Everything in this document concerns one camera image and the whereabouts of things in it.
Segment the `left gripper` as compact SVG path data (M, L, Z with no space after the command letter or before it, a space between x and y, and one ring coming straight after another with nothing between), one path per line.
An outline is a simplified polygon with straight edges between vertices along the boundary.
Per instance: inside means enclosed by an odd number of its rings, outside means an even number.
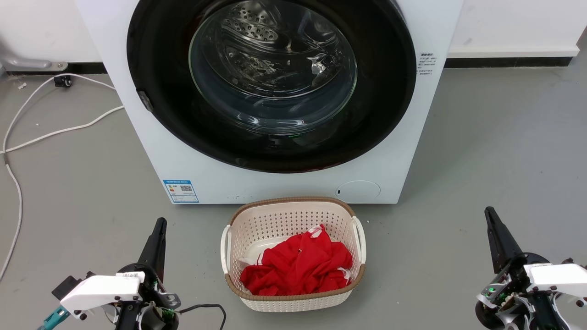
M177 330L179 320L173 310L181 302L163 286L166 248L167 220L157 219L138 263L119 271L124 275L142 272L144 279L130 298L116 299L115 330Z

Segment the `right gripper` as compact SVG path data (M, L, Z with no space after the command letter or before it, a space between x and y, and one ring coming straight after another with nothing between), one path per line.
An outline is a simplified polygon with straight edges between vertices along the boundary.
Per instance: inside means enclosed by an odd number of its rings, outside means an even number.
M523 255L495 208L487 207L485 218L493 273L497 275L476 297L478 321L489 330L573 330L557 305L558 299L566 294L526 290L530 280L524 265L550 262L536 253ZM573 259L568 258L562 264L568 263L574 263ZM587 308L587 303L568 296L578 307Z

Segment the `white front-load washing machine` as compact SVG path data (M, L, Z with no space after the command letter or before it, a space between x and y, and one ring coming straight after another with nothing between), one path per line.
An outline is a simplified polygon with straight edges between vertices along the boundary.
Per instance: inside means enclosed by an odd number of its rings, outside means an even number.
M162 180L190 180L199 204L247 204L285 197L336 198L340 185L365 180L380 187L372 204L398 202L464 0L394 0L412 38L416 63L421 53L435 54L434 73L420 76L416 72L406 113L377 146L344 164L304 173L268 173L222 163L176 138L147 111L131 78L126 51L128 27L138 2L76 0L76 6L162 185Z

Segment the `round black washing machine door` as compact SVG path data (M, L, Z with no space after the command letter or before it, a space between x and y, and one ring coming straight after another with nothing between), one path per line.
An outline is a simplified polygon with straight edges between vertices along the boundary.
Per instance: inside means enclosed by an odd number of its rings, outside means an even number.
M369 152L416 82L394 0L139 0L126 51L135 89L176 138L268 173Z

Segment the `blue energy label sticker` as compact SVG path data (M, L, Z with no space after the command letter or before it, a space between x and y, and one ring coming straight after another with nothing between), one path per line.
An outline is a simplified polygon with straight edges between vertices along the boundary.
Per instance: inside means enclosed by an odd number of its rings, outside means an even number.
M173 204L199 204L199 198L190 180L162 180Z

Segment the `teal connector piece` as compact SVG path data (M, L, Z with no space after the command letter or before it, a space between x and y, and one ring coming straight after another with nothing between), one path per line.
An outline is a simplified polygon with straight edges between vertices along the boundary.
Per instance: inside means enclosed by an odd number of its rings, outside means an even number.
M41 326L36 330L54 330L60 323L65 321L71 313L63 306L57 307L47 318L44 319Z

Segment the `white perforated laundry basket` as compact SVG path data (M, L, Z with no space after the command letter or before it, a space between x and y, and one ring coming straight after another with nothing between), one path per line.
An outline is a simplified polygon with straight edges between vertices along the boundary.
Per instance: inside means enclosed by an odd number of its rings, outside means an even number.
M334 242L350 251L352 283L319 294L252 295L239 278L265 249L323 224ZM346 203L330 197L289 197L257 201L239 208L222 233L220 256L228 287L247 307L264 313L295 313L342 304L365 273L366 243L361 221Z

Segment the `red garment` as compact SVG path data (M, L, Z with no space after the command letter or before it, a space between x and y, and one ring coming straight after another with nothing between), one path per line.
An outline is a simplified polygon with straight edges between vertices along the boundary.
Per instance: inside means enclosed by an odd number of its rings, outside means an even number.
M344 243L332 241L320 224L265 249L239 280L252 295L319 294L349 286L353 265Z

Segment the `round white filter cover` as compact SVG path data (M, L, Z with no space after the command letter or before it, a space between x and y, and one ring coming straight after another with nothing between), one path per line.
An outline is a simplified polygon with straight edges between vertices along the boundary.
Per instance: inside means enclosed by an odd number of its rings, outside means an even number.
M365 180L346 182L335 191L336 198L348 204L372 204L379 194L379 185Z

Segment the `small black text sticker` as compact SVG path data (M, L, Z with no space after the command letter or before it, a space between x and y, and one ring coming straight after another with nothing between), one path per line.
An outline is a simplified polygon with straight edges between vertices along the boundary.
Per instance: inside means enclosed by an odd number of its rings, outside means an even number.
M432 75L436 69L437 57L433 53L421 53L417 59L417 74Z

